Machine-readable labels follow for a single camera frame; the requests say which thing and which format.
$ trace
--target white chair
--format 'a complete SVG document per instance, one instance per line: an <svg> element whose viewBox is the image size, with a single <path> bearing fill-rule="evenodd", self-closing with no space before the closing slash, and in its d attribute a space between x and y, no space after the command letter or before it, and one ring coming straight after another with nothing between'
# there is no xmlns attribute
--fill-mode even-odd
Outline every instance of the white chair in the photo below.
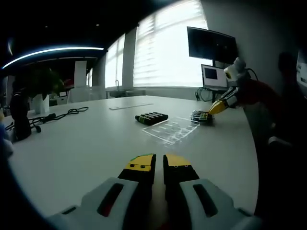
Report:
<svg viewBox="0 0 307 230"><path fill-rule="evenodd" d="M87 102L106 98L106 91L100 86L77 87L68 93L67 103Z"/></svg>

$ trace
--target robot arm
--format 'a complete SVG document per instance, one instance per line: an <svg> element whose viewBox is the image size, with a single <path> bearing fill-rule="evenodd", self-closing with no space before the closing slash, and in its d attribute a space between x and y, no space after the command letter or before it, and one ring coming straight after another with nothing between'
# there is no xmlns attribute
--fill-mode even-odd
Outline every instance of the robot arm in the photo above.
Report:
<svg viewBox="0 0 307 230"><path fill-rule="evenodd" d="M211 106L209 113L218 114L228 107L263 103L273 118L278 120L282 114L281 97L267 84L252 80L244 61L237 58L233 65L224 69L227 81L232 87Z"/></svg>

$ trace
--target desk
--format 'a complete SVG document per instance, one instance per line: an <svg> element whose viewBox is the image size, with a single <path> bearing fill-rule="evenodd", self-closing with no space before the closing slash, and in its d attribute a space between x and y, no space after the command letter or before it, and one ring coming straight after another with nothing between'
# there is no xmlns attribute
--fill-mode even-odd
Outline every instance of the desk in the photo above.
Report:
<svg viewBox="0 0 307 230"><path fill-rule="evenodd" d="M110 110L110 107L153 103ZM255 211L258 195L258 162L254 140L243 109L227 109L215 116L215 126L200 126L172 148L146 135L134 116L160 112L188 118L193 110L208 110L211 103L138 96L54 106L51 113L88 106L89 110L41 126L42 132L14 144L9 163L29 200L45 217L71 205L109 177L117 177L128 161L146 153L157 154L152 228L166 219L163 155L184 156L200 178L207 178L233 199L236 207ZM12 121L5 118L5 124Z"/></svg>

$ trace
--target monitor screen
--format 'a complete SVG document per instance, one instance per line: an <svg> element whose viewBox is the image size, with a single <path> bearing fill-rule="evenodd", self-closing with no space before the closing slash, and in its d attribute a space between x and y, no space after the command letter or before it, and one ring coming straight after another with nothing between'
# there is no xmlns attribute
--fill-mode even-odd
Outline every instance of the monitor screen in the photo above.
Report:
<svg viewBox="0 0 307 230"><path fill-rule="evenodd" d="M218 32L188 27L189 56L233 64L238 57L236 39Z"/></svg>

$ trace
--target potted plant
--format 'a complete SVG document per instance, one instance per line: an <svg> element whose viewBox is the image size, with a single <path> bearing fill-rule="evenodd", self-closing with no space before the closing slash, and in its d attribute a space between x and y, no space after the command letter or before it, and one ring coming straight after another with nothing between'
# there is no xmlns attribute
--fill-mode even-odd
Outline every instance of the potted plant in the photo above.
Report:
<svg viewBox="0 0 307 230"><path fill-rule="evenodd" d="M33 99L35 113L48 113L49 94L59 93L64 89L59 74L48 67L38 67L28 73L26 81L27 92Z"/></svg>

